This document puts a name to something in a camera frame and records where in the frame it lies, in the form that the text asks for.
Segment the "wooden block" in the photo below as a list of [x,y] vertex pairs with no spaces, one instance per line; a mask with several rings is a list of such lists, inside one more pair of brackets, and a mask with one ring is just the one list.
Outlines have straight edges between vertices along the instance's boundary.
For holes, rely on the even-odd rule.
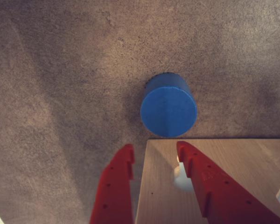
[[280,139],[258,139],[256,142],[280,169]]
[[[196,196],[173,185],[178,166],[178,140],[147,142],[136,224],[207,224]],[[224,169],[239,184],[280,216],[276,194],[280,189],[280,164],[268,152],[278,147],[269,140],[185,140]]]

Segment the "blue cylinder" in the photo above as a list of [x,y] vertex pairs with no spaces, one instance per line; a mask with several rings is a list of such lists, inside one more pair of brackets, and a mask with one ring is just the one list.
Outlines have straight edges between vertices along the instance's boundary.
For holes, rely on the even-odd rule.
[[196,103],[182,77],[163,73],[148,82],[141,105],[141,119],[148,130],[176,137],[187,132],[196,118]]

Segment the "red plastic part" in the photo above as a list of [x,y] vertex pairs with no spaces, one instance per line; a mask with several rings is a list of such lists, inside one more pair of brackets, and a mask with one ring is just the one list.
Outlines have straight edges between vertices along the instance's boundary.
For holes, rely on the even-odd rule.
[[92,210],[90,224],[132,224],[129,180],[135,163],[131,144],[120,149],[104,169]]
[[280,224],[277,215],[197,148],[179,141],[177,153],[210,224]]

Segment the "gray carpet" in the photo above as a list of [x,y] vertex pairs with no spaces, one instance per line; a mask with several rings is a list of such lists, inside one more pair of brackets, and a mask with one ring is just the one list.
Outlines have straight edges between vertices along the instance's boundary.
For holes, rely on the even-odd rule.
[[183,138],[280,138],[280,0],[0,0],[0,216],[86,224],[101,171],[135,147],[147,80],[180,74]]

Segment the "wooden board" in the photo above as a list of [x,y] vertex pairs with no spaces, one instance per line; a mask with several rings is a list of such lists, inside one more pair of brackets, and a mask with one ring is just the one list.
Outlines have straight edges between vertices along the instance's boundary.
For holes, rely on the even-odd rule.
[[[136,224],[207,224],[193,192],[173,185],[178,140],[148,140]],[[280,216],[280,140],[185,140]]]

